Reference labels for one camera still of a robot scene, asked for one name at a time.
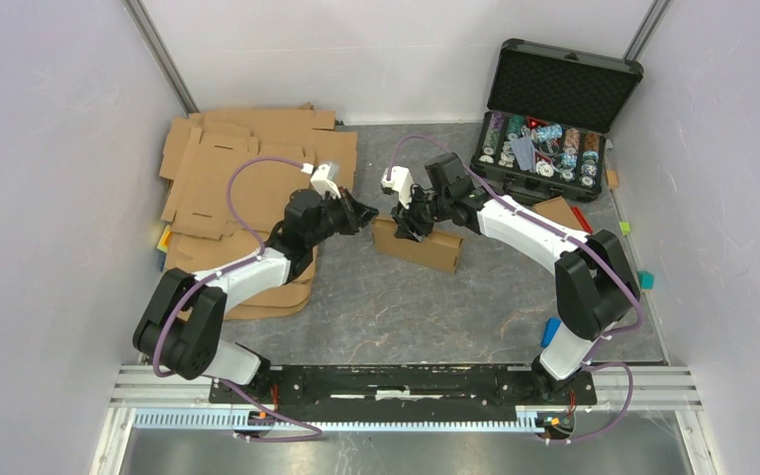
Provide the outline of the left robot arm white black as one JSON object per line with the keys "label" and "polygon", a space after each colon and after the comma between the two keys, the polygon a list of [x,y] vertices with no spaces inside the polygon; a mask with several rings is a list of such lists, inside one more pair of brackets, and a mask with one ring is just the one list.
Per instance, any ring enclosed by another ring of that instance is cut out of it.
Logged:
{"label": "left robot arm white black", "polygon": [[377,216],[346,189],[295,192],[263,247],[222,267],[190,273],[180,268],[160,278],[133,336],[159,377],[201,376],[234,382],[248,403],[271,390],[262,356],[221,338],[227,312],[267,290],[293,282],[313,262],[314,249],[334,235],[353,236]]}

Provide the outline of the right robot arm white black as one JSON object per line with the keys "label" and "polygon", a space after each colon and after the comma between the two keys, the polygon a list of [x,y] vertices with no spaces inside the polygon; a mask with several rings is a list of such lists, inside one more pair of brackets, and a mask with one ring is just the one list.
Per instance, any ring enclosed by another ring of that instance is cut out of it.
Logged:
{"label": "right robot arm white black", "polygon": [[383,172],[383,192],[397,198],[397,238],[420,241],[435,224],[452,222],[510,246],[553,276],[561,324],[534,362],[531,388],[545,404],[560,402],[599,340],[618,333],[617,323],[629,311],[644,319],[621,242],[605,230],[587,234],[561,226],[497,193],[455,153],[436,157],[425,169],[429,187],[417,184],[404,166]]}

